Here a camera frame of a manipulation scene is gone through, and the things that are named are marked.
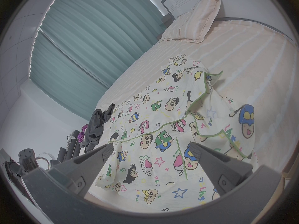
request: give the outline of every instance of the bed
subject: bed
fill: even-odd
[[[201,43],[159,40],[143,54],[99,100],[106,110],[145,90],[160,75],[170,57],[187,54],[210,73],[222,77],[214,86],[223,97],[255,108],[255,146],[259,164],[281,172],[299,139],[299,80],[297,45],[286,35],[254,21],[214,21]],[[109,140],[110,122],[104,124],[99,147]],[[95,187],[89,193],[104,203],[126,201]],[[124,210],[153,212],[130,202]]]

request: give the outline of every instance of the curtain fold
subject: curtain fold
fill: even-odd
[[[38,32],[30,79],[89,120],[107,87],[157,42],[162,17],[150,0],[55,0],[41,29],[65,54]]]

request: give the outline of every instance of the headboard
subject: headboard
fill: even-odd
[[[162,5],[173,19],[191,9],[200,0],[162,0]],[[252,20],[276,28],[292,40],[294,35],[285,18],[271,0],[221,0],[221,7],[216,17],[219,20],[234,18]]]

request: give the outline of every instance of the cartoon print shirt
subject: cartoon print shirt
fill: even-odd
[[[256,170],[253,107],[217,94],[213,85],[221,73],[209,74],[183,54],[170,58],[157,81],[115,107],[109,139],[114,152],[95,185],[157,211],[205,204],[219,195],[190,142]]]

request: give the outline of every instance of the striped pillow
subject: striped pillow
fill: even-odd
[[[161,40],[202,42],[219,12],[220,4],[221,0],[200,0],[165,30]]]

